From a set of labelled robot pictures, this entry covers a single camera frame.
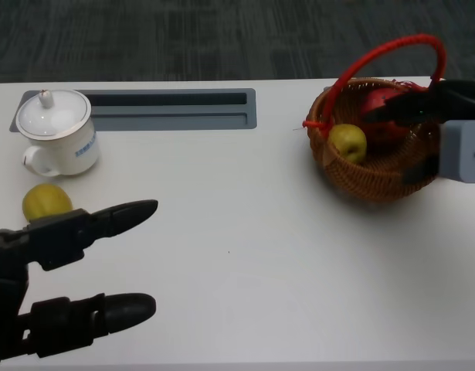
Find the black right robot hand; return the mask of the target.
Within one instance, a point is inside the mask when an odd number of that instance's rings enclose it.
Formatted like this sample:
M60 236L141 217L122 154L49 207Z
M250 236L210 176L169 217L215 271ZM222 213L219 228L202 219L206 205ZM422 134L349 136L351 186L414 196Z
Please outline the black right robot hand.
M423 90L410 90L361 114L372 126L394 121L408 127L434 118L443 123L439 154L403 172L411 184L429 175L475 183L475 80L440 80Z

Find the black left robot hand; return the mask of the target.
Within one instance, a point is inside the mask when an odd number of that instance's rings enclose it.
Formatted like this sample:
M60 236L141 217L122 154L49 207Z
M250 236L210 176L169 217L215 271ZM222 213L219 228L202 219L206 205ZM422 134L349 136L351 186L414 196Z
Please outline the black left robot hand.
M19 309L29 286L29 264L52 271L81 260L96 240L136 227L157 208L158 201L147 199L95 213L76 209L37 219L21 230L0 230L0 362L87 347L151 318L156 301L142 293L97 294L79 301L54 298L34 303L24 315Z

